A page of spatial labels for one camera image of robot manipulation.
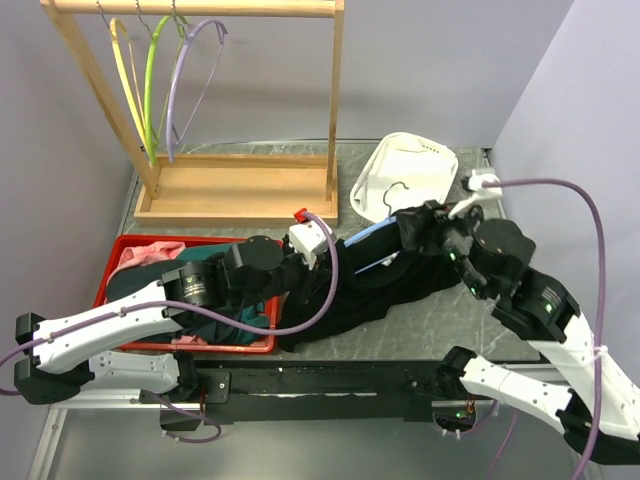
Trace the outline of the blue hanger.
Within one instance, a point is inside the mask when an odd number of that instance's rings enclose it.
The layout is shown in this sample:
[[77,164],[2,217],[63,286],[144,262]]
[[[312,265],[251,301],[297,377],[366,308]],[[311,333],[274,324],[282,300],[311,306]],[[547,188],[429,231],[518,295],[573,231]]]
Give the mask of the blue hanger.
[[[374,224],[372,226],[367,227],[366,229],[358,232],[357,234],[355,234],[352,237],[350,237],[347,240],[345,240],[344,241],[344,246],[346,248],[349,248],[349,247],[361,242],[362,240],[366,239],[367,237],[369,237],[373,233],[381,230],[384,227],[392,225],[393,223],[396,222],[396,217],[393,215],[392,205],[387,201],[388,193],[396,186],[401,186],[404,190],[408,190],[409,189],[409,187],[403,181],[396,181],[396,182],[392,183],[384,191],[383,196],[382,196],[383,205],[387,207],[388,216],[384,220],[382,220],[382,221],[380,221],[380,222],[378,222],[378,223],[376,223],[376,224]],[[392,254],[384,257],[384,258],[381,258],[381,259],[379,259],[379,260],[377,260],[375,262],[370,263],[367,266],[364,266],[364,267],[360,268],[359,270],[356,270],[355,274],[364,273],[365,271],[370,270],[370,269],[372,269],[374,267],[377,267],[379,265],[383,265],[383,266],[388,267],[397,258],[398,255],[399,255],[399,251],[396,251],[396,252],[394,252],[394,253],[392,253]]]

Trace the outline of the black shorts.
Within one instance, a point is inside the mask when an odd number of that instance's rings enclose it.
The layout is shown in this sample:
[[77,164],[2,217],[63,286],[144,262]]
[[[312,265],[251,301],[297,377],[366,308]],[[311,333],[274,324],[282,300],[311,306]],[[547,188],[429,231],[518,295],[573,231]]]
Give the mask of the black shorts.
[[352,244],[340,239],[336,250],[339,278],[332,304],[313,326],[279,337],[282,350],[294,352],[301,345],[381,320],[395,305],[422,300],[460,283],[446,255],[404,250],[396,223]]

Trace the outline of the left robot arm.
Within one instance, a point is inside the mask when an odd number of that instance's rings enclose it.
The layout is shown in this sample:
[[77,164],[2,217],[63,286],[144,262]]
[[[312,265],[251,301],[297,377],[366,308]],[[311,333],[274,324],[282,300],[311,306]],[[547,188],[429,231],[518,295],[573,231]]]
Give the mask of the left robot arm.
[[21,358],[13,367],[13,386],[1,393],[32,405],[125,388],[188,401],[201,384],[188,355],[128,354],[121,346],[221,324],[267,336],[271,329],[242,321],[243,311],[305,286],[324,255],[336,255],[325,240],[254,236],[92,310],[57,319],[24,314],[16,320],[15,352]]

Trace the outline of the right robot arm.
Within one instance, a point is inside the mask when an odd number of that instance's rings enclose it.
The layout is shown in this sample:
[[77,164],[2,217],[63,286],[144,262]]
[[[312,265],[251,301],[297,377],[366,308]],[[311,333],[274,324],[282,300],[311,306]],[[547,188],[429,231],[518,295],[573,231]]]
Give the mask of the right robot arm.
[[497,400],[559,432],[576,452],[600,465],[639,462],[639,388],[595,338],[578,302],[557,279],[530,267],[534,242],[510,220],[483,217],[480,207],[452,215],[426,202],[419,210],[423,254],[441,253],[478,300],[492,299],[502,326],[528,343],[566,384],[534,380],[452,348],[436,370],[433,392]]

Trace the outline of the wooden hanger rack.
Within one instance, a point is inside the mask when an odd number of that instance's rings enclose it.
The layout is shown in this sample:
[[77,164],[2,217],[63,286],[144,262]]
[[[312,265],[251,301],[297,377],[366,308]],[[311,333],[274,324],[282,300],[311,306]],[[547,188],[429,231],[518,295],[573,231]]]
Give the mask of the wooden hanger rack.
[[[134,218],[145,227],[286,225],[307,208],[338,218],[336,130],[344,29],[341,1],[45,1],[42,4],[93,90],[138,173]],[[76,14],[329,18],[333,22],[328,152],[206,154],[167,152],[149,160],[149,131],[134,131],[93,55]]]

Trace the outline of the green hanger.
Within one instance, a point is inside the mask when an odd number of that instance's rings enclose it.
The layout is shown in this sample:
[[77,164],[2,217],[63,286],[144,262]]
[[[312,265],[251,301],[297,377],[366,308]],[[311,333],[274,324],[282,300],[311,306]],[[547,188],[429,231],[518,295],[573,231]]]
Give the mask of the green hanger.
[[144,77],[144,99],[143,99],[143,125],[145,127],[145,142],[146,152],[149,158],[151,166],[156,165],[156,147],[159,143],[158,133],[153,125],[153,78],[154,67],[156,60],[157,47],[159,44],[160,36],[164,30],[166,24],[172,20],[177,23],[177,31],[180,39],[178,51],[181,51],[182,45],[186,37],[186,30],[188,26],[188,20],[184,16],[177,16],[176,18],[168,15],[161,18],[158,22],[154,32],[151,34],[151,41],[148,48],[145,77]]

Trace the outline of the yellow hanger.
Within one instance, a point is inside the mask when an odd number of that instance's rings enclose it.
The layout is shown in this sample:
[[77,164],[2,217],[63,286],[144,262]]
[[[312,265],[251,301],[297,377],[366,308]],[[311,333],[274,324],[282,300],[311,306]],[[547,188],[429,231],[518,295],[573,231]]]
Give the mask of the yellow hanger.
[[111,45],[124,96],[140,139],[140,148],[148,151],[143,102],[140,92],[134,48],[125,25],[117,18],[109,21]]

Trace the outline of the purple hanger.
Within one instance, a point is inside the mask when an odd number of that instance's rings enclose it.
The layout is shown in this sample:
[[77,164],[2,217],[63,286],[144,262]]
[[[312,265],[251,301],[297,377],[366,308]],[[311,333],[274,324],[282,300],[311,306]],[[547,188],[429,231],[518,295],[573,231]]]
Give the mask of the purple hanger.
[[[178,93],[180,87],[180,81],[182,78],[183,70],[186,66],[186,62],[188,60],[188,56],[192,47],[195,44],[198,36],[208,27],[212,27],[215,29],[218,46],[214,49],[215,57],[214,61],[208,75],[208,78],[202,88],[200,95],[197,101],[194,104],[194,107],[190,113],[189,118],[187,119],[184,128],[181,131],[178,131],[175,125],[175,114],[177,112],[177,102],[178,102]],[[204,100],[207,91],[210,88],[210,85],[213,81],[213,78],[218,70],[218,65],[220,63],[220,59],[225,47],[226,37],[228,35],[228,29],[226,25],[217,19],[205,19],[200,21],[193,27],[189,33],[186,35],[186,39],[179,51],[178,58],[176,61],[176,65],[172,74],[170,89],[169,89],[169,98],[167,104],[167,126],[165,128],[165,144],[166,144],[166,154],[168,158],[168,162],[170,164],[174,164],[177,160],[177,149],[184,143],[185,137],[189,132],[191,124],[200,109],[200,106]]]

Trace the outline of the teal green garment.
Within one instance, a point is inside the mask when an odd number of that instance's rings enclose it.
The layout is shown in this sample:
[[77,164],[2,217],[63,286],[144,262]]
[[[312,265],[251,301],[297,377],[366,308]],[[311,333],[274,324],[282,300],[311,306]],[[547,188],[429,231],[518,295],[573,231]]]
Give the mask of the teal green garment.
[[[107,280],[106,300],[119,300],[160,279],[166,272],[176,270],[188,262],[204,261],[228,250],[227,244],[188,247],[183,242],[164,241],[127,247]],[[259,335],[224,323],[209,323],[198,328],[149,336],[144,340],[150,343],[247,346],[260,338]]]

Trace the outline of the white laundry basket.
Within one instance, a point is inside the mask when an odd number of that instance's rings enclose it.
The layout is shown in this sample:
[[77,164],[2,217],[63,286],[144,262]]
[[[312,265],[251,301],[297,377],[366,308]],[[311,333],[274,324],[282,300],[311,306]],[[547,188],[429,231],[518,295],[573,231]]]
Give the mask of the white laundry basket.
[[398,210],[446,200],[458,171],[456,154],[427,138],[394,132],[369,157],[349,194],[352,209],[378,223]]

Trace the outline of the pink garment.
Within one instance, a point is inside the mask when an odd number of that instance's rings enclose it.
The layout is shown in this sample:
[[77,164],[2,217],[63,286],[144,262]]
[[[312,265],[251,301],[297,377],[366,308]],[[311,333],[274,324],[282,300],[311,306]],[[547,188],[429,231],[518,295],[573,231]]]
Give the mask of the pink garment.
[[187,247],[182,242],[154,242],[127,247],[106,286],[108,301],[120,300],[158,281],[164,273],[188,262],[203,261],[218,251],[218,245]]

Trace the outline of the red plastic bin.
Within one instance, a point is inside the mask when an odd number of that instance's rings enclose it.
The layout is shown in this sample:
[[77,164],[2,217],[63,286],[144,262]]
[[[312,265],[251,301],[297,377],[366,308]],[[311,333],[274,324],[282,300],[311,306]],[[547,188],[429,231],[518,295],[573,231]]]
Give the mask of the red plastic bin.
[[[101,306],[108,302],[107,286],[112,273],[117,269],[123,253],[127,249],[144,247],[157,242],[184,243],[187,248],[219,246],[231,243],[242,242],[242,238],[234,237],[203,237],[203,236],[176,236],[176,235],[141,235],[125,234],[116,238],[111,250],[109,260],[103,278],[101,280],[98,293],[94,301],[94,307]],[[145,353],[173,353],[185,351],[190,353],[213,354],[244,354],[263,355],[271,353],[276,345],[274,336],[266,336],[256,339],[251,344],[230,343],[230,344],[210,344],[195,337],[185,339],[175,339],[167,341],[139,340],[124,344],[120,347],[123,351],[142,351]]]

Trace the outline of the aluminium frame rail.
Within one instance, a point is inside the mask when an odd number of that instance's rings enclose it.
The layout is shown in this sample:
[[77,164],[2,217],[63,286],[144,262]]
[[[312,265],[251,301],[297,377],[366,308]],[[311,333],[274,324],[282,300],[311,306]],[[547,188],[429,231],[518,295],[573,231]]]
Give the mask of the aluminium frame rail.
[[82,392],[74,399],[49,406],[27,479],[45,480],[49,478],[58,447],[61,445],[64,425],[70,410],[142,408],[141,394],[141,389],[99,388]]

